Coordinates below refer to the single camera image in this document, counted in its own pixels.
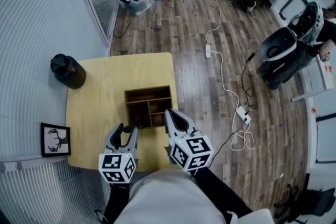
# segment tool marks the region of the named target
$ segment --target black canister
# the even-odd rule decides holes
[[[71,56],[57,54],[50,61],[55,78],[72,89],[80,88],[86,79],[84,68]]]

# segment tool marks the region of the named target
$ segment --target vr headset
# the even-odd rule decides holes
[[[304,11],[294,16],[288,26],[283,27],[269,36],[259,48],[259,54],[264,61],[276,61],[288,55],[301,41],[308,46],[314,46],[323,28],[323,12],[320,5],[310,2]]]

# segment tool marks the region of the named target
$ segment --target black cable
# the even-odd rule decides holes
[[[113,30],[113,36],[114,36],[114,37],[123,37],[123,36],[126,34],[126,32],[127,32],[128,28],[130,27],[131,23],[132,23],[132,22],[130,22],[130,23],[127,25],[127,28],[126,28],[124,34],[122,34],[121,36],[116,36],[116,35],[114,34],[114,31],[115,31],[116,29],[114,29],[114,30]]]
[[[215,156],[212,158],[212,161],[211,161],[211,163],[209,165],[209,168],[212,165],[212,162],[214,161],[214,159],[216,158],[216,156],[218,155],[218,153],[221,151],[222,147],[229,141],[229,139],[230,139],[231,136],[233,136],[235,133],[237,133],[238,131],[240,131],[243,128],[244,123],[245,123],[245,121],[243,121],[243,123],[240,126],[240,128],[237,131],[235,131],[232,134],[230,134],[229,137],[227,138],[227,140],[221,145],[221,147],[219,148],[219,150],[216,152]]]
[[[248,113],[249,113],[249,111],[250,111],[250,108],[251,109],[257,109],[257,105],[255,105],[255,104],[250,104],[250,102],[249,102],[249,100],[248,100],[248,98],[250,97],[250,98],[252,98],[253,96],[254,96],[254,89],[252,88],[252,87],[249,87],[247,90],[245,90],[245,87],[244,87],[244,80],[243,80],[243,77],[244,77],[244,74],[245,74],[245,71],[246,71],[246,68],[247,68],[247,63],[248,62],[250,62],[252,59],[253,59],[253,57],[256,55],[256,53],[258,52],[258,50],[256,50],[255,52],[253,52],[249,57],[248,57],[248,59],[246,60],[246,62],[245,62],[245,67],[244,67],[244,70],[243,70],[243,73],[241,74],[242,76],[241,76],[241,78],[240,78],[240,80],[242,81],[242,89],[243,89],[243,91],[245,92],[245,97],[246,97],[246,101],[247,101],[247,105],[248,105],[248,108],[247,108],[247,111],[246,111],[246,113],[245,113],[245,115],[247,115]]]

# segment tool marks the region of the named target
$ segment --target person's arm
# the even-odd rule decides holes
[[[236,213],[238,218],[252,212],[244,201],[209,168],[198,169],[194,179],[199,188],[224,216],[227,214],[226,211]]]
[[[129,200],[130,186],[128,184],[122,185],[112,185],[111,194],[109,202],[107,203],[104,216],[107,218],[109,223],[114,223],[119,217],[122,210],[128,204]]]
[[[332,41],[331,39],[327,40],[320,48],[320,58],[324,59],[328,53],[329,50],[331,50],[333,47],[335,47],[335,43],[334,41]]]

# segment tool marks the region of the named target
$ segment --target gray shirt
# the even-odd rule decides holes
[[[116,224],[226,224],[222,213],[181,170],[160,170],[139,182]]]

